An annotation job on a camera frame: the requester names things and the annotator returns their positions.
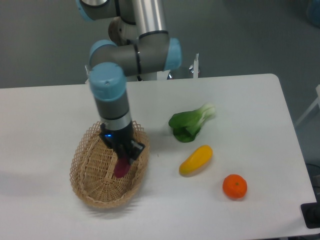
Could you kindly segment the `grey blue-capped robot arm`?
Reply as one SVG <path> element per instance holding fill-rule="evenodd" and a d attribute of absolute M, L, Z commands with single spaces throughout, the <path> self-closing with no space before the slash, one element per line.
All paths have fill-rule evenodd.
<path fill-rule="evenodd" d="M 180 67 L 180 42 L 167 31 L 160 0 L 78 0 L 87 21 L 114 18 L 133 27 L 118 30 L 123 41 L 97 41 L 90 49 L 88 80 L 101 118 L 100 137 L 118 159 L 131 165 L 144 150 L 133 137 L 127 97 L 127 77 L 164 72 Z"/>

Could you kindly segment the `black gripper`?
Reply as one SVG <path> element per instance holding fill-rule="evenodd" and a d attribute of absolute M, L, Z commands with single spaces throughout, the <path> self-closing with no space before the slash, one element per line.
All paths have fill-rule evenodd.
<path fill-rule="evenodd" d="M 134 140 L 132 123 L 120 130 L 109 130 L 105 123 L 101 123 L 99 136 L 103 143 L 116 153 L 119 159 L 127 159 L 130 166 L 145 149 L 143 143 Z"/>

